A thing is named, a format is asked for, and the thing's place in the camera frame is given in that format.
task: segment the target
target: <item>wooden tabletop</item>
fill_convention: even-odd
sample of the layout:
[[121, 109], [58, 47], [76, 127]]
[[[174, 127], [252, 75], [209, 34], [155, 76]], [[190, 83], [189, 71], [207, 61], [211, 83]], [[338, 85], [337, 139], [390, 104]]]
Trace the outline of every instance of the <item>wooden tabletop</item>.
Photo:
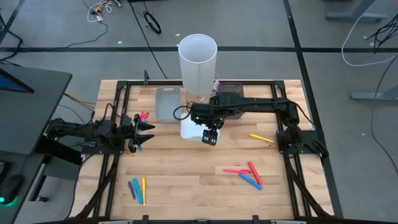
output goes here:
[[[288, 99], [297, 102], [308, 114], [300, 80], [284, 81]], [[95, 119], [101, 119], [106, 104], [113, 102], [116, 83], [117, 80], [101, 82]], [[249, 220], [253, 215], [259, 215], [260, 219], [293, 218], [284, 160], [276, 143], [275, 114], [245, 113], [239, 120], [226, 120], [216, 146], [187, 141], [180, 136], [179, 123], [162, 124], [156, 120], [157, 87], [160, 86], [131, 87], [127, 115], [133, 117], [142, 110], [148, 111], [147, 122], [156, 128], [147, 133], [155, 137], [145, 142], [143, 150], [135, 154], [125, 148], [119, 161], [111, 219], [141, 219], [143, 215], [149, 215], [151, 220]], [[244, 86], [244, 95], [272, 97], [271, 89], [264, 85]], [[301, 113], [300, 127], [302, 130], [312, 128]], [[249, 133], [272, 139], [275, 143], [250, 138]], [[81, 168], [72, 216], [86, 205], [96, 190], [102, 158], [95, 155]], [[308, 190], [328, 213], [333, 214], [319, 157], [301, 154], [300, 158]], [[223, 169], [249, 169], [248, 161], [253, 162], [263, 180], [262, 190], [237, 174], [223, 172]], [[137, 177], [142, 187], [142, 176], [147, 177], [147, 206], [133, 200], [127, 186], [129, 180]], [[304, 215], [298, 188], [296, 194], [300, 214]], [[103, 194], [100, 214], [104, 212], [106, 196], [107, 192]]]

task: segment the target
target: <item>black metal frame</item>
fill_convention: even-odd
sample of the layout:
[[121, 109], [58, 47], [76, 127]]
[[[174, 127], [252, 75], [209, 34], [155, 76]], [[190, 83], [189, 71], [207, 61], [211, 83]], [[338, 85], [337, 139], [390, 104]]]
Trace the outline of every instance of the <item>black metal frame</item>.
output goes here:
[[[277, 81], [265, 81], [265, 80], [264, 81], [222, 80], [221, 83], [226, 83], [226, 84], [229, 84], [229, 83], [241, 83], [243, 85], [265, 85], [265, 86], [270, 86], [272, 97], [287, 98], [284, 81], [282, 81], [282, 80], [277, 80]], [[134, 85], [178, 85], [178, 86], [182, 86], [182, 81], [181, 80], [148, 80], [148, 79], [145, 79], [143, 81], [118, 81], [118, 83], [116, 85], [116, 92], [115, 92], [115, 97], [114, 97], [114, 102], [113, 102], [113, 106], [114, 106], [115, 110], [112, 111], [112, 117], [111, 117], [112, 121], [115, 121], [115, 119], [116, 119], [116, 112], [117, 112], [117, 108], [119, 106], [119, 99], [120, 99], [121, 91], [122, 91], [123, 88], [125, 89], [125, 92], [124, 92], [124, 99], [123, 99], [121, 117], [123, 118], [126, 115], [130, 89]], [[278, 131], [283, 131], [284, 127], [283, 127], [282, 121], [278, 117], [277, 117], [277, 124], [278, 124]], [[283, 157], [284, 157], [284, 161], [285, 161], [285, 164], [286, 164], [286, 162], [289, 160], [289, 158], [287, 156], [283, 156]], [[104, 184], [103, 180], [105, 178], [105, 173], [106, 173], [106, 168], [108, 166], [108, 161], [109, 161], [109, 156], [108, 155], [104, 155], [103, 163], [102, 163], [102, 166], [101, 166], [101, 172], [100, 172], [98, 186], [102, 186]], [[294, 156], [294, 161], [295, 161], [295, 167], [296, 167], [296, 170], [297, 170], [297, 175], [298, 175], [299, 179], [302, 181], [302, 183], [305, 184], [303, 171], [302, 171], [302, 166], [301, 166], [301, 161], [300, 161], [300, 155], [299, 154], [296, 154]], [[113, 166], [116, 166], [116, 169], [117, 169], [118, 163], [119, 163], [119, 155], [115, 155], [114, 158], [113, 158]], [[327, 171], [325, 171], [325, 176], [326, 176], [326, 181], [327, 181], [328, 180]], [[299, 205], [297, 203], [297, 195], [295, 193], [294, 181], [293, 181], [293, 179], [291, 177], [289, 177], [288, 173], [287, 173], [287, 182], [288, 182], [288, 186], [289, 186], [289, 194], [290, 194], [290, 200], [291, 200], [291, 203], [292, 203], [292, 210], [293, 210], [294, 218], [296, 219], [297, 217], [300, 217]], [[111, 216], [111, 209], [112, 209], [112, 202], [113, 202], [113, 194], [114, 194], [114, 186], [115, 186], [115, 184], [116, 184], [116, 175], [111, 179], [111, 182], [109, 183], [108, 199], [107, 199], [107, 202], [106, 202], [106, 209], [105, 209], [105, 216], [106, 217], [110, 217]], [[330, 197], [331, 197], [332, 201], [333, 200], [334, 201], [337, 200], [337, 202], [333, 203], [333, 209], [335, 209], [335, 205], [339, 205], [340, 206], [340, 202], [338, 201], [339, 200], [338, 197], [334, 197], [331, 194], [331, 192], [330, 192]], [[310, 208], [309, 202], [305, 199], [303, 194], [302, 194], [302, 199], [303, 199], [303, 204], [304, 204], [305, 217], [311, 217], [311, 208]], [[99, 198], [97, 200], [97, 203], [95, 205], [95, 210], [94, 210], [94, 213], [93, 213], [93, 217], [98, 217], [99, 210], [100, 210], [100, 204], [101, 204], [101, 198]], [[165, 222], [175, 222], [176, 220], [164, 220], [164, 221]], [[219, 220], [219, 221], [221, 223], [222, 222], [233, 223], [235, 220]], [[268, 222], [268, 220], [259, 220], [258, 223], [262, 223], [262, 222]], [[239, 223], [253, 223], [253, 220], [239, 220]]]

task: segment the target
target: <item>red marker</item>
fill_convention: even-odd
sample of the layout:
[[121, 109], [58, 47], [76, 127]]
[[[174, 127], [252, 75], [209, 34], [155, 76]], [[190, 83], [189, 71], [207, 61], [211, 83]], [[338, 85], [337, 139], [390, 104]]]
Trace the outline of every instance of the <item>red marker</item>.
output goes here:
[[260, 176], [259, 176], [259, 174], [257, 173], [256, 168], [254, 168], [253, 163], [252, 163], [251, 161], [249, 161], [248, 164], [249, 164], [249, 167], [250, 167], [250, 169], [251, 169], [251, 172], [254, 174], [254, 177], [255, 177], [256, 180], [257, 180], [257, 183], [258, 183], [259, 185], [262, 185], [262, 180], [260, 179]]

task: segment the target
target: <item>white cylindrical container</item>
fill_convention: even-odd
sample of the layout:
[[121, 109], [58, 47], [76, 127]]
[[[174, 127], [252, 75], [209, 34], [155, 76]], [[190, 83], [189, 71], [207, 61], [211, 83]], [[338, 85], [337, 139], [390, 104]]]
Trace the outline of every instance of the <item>white cylindrical container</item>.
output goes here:
[[189, 93], [209, 95], [216, 71], [217, 44], [209, 36], [192, 34], [178, 45], [184, 89]]

